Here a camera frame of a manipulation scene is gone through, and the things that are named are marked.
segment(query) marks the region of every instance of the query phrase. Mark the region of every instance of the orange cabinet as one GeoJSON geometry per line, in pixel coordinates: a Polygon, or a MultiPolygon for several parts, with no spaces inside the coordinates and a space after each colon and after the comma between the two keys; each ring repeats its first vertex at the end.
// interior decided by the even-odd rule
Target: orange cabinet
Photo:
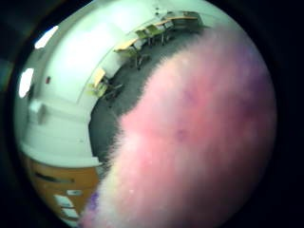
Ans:
{"type": "Polygon", "coordinates": [[[49,166],[22,156],[35,190],[61,219],[76,222],[100,180],[97,169],[49,166]]]}

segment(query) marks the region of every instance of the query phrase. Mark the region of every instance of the classroom furniture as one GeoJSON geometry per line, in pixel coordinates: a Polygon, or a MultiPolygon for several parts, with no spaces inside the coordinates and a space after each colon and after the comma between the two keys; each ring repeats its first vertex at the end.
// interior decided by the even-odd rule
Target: classroom furniture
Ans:
{"type": "Polygon", "coordinates": [[[141,56],[140,56],[140,53],[136,49],[129,47],[126,49],[117,50],[116,52],[128,60],[128,62],[130,63],[130,67],[133,67],[133,64],[132,64],[132,62],[133,62],[134,66],[137,69],[141,68],[140,67],[141,56]]]}
{"type": "Polygon", "coordinates": [[[107,90],[107,84],[105,83],[99,83],[97,84],[97,86],[94,86],[94,84],[88,84],[87,87],[88,87],[87,94],[96,96],[98,98],[103,97],[107,90]]]}
{"type": "Polygon", "coordinates": [[[105,76],[105,70],[98,67],[94,73],[94,83],[89,84],[88,93],[95,95],[98,98],[103,97],[108,100],[110,97],[115,97],[118,92],[118,88],[123,85],[113,85],[109,82],[109,79],[105,76]]]}
{"type": "Polygon", "coordinates": [[[174,29],[187,29],[191,32],[200,32],[203,29],[200,15],[194,11],[183,11],[181,15],[166,14],[162,20],[172,21],[174,29]]]}
{"type": "Polygon", "coordinates": [[[135,47],[135,43],[139,40],[140,38],[137,37],[137,38],[132,38],[130,40],[127,40],[127,41],[123,41],[121,42],[120,44],[118,44],[117,46],[115,46],[114,48],[114,51],[118,52],[120,50],[125,50],[125,49],[128,49],[130,47],[133,47],[135,50],[136,47],[135,47]]]}
{"type": "Polygon", "coordinates": [[[161,20],[160,22],[154,23],[153,24],[156,27],[163,27],[163,37],[164,37],[164,42],[166,43],[168,40],[170,40],[171,38],[173,38],[173,36],[171,36],[169,34],[169,30],[172,28],[173,24],[172,21],[170,19],[164,19],[161,20]]]}
{"type": "Polygon", "coordinates": [[[155,39],[157,37],[161,37],[161,44],[164,45],[164,30],[157,28],[157,26],[151,24],[146,27],[146,30],[148,31],[148,34],[151,39],[151,43],[153,44],[155,42],[155,39]]]}
{"type": "Polygon", "coordinates": [[[151,45],[149,35],[144,31],[144,29],[138,29],[135,31],[135,33],[141,40],[146,40],[148,42],[148,45],[151,45]]]}
{"type": "Polygon", "coordinates": [[[98,67],[94,73],[94,87],[97,87],[97,85],[103,80],[104,77],[105,77],[105,70],[98,67]]]}
{"type": "Polygon", "coordinates": [[[142,55],[140,54],[140,50],[135,47],[135,43],[139,40],[140,38],[133,38],[127,41],[124,41],[120,44],[118,44],[115,48],[114,51],[130,62],[130,66],[133,67],[132,62],[134,63],[134,66],[136,69],[140,70],[141,65],[144,59],[148,59],[148,55],[142,55]]]}

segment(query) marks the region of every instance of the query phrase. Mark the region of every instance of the fisheye lens view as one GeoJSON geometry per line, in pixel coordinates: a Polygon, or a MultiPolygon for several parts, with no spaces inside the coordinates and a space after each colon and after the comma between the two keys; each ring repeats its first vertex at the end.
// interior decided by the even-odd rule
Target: fisheye lens view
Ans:
{"type": "Polygon", "coordinates": [[[28,181],[67,227],[220,227],[275,143],[269,69],[207,1],[91,1],[36,37],[14,96],[28,181]]]}

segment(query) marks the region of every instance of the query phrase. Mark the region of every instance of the fluffy pink fabric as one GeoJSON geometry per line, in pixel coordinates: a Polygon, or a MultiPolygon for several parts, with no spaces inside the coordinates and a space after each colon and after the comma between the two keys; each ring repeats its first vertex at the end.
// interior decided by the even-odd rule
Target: fluffy pink fabric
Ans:
{"type": "Polygon", "coordinates": [[[120,128],[85,228],[219,226],[251,195],[272,152],[268,70],[242,31],[208,29],[161,62],[120,128]]]}

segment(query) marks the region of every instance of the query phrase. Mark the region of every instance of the wooden desk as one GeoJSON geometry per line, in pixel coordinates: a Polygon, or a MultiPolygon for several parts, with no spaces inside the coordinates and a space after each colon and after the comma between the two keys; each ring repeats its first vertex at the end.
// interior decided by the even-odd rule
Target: wooden desk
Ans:
{"type": "Polygon", "coordinates": [[[97,68],[94,77],[94,87],[97,87],[97,85],[102,81],[104,76],[105,71],[102,68],[97,68]]]}
{"type": "Polygon", "coordinates": [[[165,19],[165,20],[162,20],[160,22],[157,22],[155,24],[153,24],[154,26],[163,26],[164,24],[170,22],[171,20],[170,19],[165,19]]]}
{"type": "Polygon", "coordinates": [[[117,45],[115,48],[114,48],[114,51],[118,51],[118,50],[125,50],[129,47],[133,47],[134,49],[136,49],[134,47],[134,44],[139,40],[139,38],[133,38],[131,40],[128,40],[128,41],[124,41],[122,42],[121,44],[117,45]]]}
{"type": "Polygon", "coordinates": [[[198,17],[194,17],[194,16],[174,16],[174,17],[167,17],[166,20],[196,20],[199,19],[198,17]]]}

